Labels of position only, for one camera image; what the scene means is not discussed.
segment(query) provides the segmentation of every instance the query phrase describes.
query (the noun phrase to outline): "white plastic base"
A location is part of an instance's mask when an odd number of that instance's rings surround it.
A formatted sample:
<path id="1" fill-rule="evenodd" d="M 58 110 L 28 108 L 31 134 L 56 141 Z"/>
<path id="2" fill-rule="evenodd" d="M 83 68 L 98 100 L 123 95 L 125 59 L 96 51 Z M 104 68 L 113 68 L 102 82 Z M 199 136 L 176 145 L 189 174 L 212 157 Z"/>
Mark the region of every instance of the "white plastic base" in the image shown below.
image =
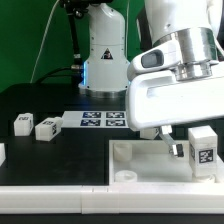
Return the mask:
<path id="1" fill-rule="evenodd" d="M 0 213 L 224 214 L 224 164 L 219 157 L 215 183 L 211 178 L 195 183 L 187 141 L 181 142 L 181 159 L 171 157 L 163 141 L 128 141 L 132 157 L 116 161 L 114 144 L 124 142 L 110 141 L 109 186 L 0 187 Z M 116 181 L 119 171 L 134 181 Z"/>

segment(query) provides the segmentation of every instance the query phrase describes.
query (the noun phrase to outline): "green backdrop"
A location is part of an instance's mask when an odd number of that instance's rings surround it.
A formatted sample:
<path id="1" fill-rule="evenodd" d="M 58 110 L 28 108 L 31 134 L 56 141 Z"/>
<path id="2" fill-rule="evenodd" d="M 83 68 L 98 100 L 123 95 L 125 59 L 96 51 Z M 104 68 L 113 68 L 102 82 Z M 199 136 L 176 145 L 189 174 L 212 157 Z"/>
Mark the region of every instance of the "green backdrop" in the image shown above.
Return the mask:
<path id="1" fill-rule="evenodd" d="M 50 11 L 56 0 L 0 1 L 0 92 L 17 84 L 30 82 Z M 128 0 L 114 0 L 109 5 L 127 20 Z M 144 0 L 130 0 L 128 60 L 140 53 L 136 16 Z M 89 54 L 88 15 L 76 20 L 79 45 L 84 59 Z M 35 79 L 52 69 L 73 62 L 69 25 L 65 10 L 59 6 L 53 16 Z M 49 81 L 65 82 L 64 79 Z"/>

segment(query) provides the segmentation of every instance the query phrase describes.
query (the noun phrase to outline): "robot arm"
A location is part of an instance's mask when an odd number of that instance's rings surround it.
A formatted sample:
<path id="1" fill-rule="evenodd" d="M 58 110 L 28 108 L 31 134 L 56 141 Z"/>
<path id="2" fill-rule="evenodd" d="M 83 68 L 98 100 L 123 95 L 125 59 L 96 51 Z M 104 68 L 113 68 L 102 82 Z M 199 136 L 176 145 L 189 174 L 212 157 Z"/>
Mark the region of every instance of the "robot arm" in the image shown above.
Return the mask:
<path id="1" fill-rule="evenodd" d="M 154 48 L 128 68 L 129 127 L 160 129 L 223 116 L 224 65 L 214 41 L 223 1 L 145 0 L 145 6 Z"/>

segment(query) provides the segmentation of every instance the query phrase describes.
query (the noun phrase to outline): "white box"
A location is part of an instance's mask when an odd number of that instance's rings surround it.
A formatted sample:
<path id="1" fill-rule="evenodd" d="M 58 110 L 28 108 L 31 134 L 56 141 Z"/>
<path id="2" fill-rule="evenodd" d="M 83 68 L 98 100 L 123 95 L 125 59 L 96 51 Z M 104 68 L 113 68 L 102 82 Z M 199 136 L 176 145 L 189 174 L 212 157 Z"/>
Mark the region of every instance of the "white box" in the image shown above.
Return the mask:
<path id="1" fill-rule="evenodd" d="M 63 119 L 60 117 L 47 118 L 35 127 L 36 140 L 50 141 L 61 132 Z"/>
<path id="2" fill-rule="evenodd" d="M 33 129 L 33 114 L 19 114 L 14 122 L 15 136 L 29 136 Z"/>
<path id="3" fill-rule="evenodd" d="M 217 135 L 210 126 L 188 129 L 189 164 L 196 177 L 216 174 Z"/>

